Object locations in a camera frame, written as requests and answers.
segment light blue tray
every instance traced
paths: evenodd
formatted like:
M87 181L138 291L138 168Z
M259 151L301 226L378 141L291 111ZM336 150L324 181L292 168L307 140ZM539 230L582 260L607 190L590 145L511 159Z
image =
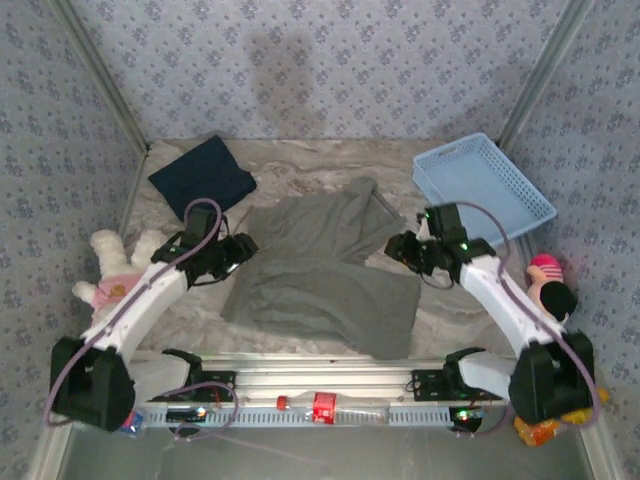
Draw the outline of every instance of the light blue tray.
M421 153L413 160L413 181L431 205L456 200L477 203L500 221L509 239L523 235L558 212L484 133L474 133ZM460 207L469 238L492 246L503 242L482 212Z

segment patterned wallpaper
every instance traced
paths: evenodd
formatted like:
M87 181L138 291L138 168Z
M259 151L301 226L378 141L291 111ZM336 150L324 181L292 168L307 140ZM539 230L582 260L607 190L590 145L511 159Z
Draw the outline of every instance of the patterned wallpaper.
M21 478L51 347L88 311L89 235L117 227L137 158L44 0L0 2L0 478Z
M566 0L73 0L147 137L496 137Z
M629 478L640 478L640 5L596 2L511 157L558 208L537 235L579 288Z

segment gray cloth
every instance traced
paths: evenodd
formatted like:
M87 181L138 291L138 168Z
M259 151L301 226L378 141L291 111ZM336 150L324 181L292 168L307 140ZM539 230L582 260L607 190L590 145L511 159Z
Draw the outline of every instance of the gray cloth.
M375 180L254 209L261 250L240 267L222 317L272 333L344 339L379 359L406 358L420 296L416 276L364 266L405 224Z

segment navy folded cloth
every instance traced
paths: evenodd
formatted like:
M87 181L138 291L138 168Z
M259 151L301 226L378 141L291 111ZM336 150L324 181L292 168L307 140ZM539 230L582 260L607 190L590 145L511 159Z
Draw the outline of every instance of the navy folded cloth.
M238 166L218 136L150 175L149 181L182 221L185 208L197 198L215 200L224 212L257 187L251 173Z

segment plush bunny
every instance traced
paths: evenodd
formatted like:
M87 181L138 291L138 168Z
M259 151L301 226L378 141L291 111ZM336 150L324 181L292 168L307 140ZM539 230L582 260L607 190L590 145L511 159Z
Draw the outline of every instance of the plush bunny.
M560 262L553 255L541 253L533 257L527 273L532 281L528 291L529 298L550 317L564 325L569 315L575 311L578 299L564 283Z
M72 292L93 307L92 325L104 319L131 291L151 264L153 253L166 241L165 235L157 230L142 232L129 263L117 233L100 230L91 236L91 247L98 256L102 279L98 285L78 282Z

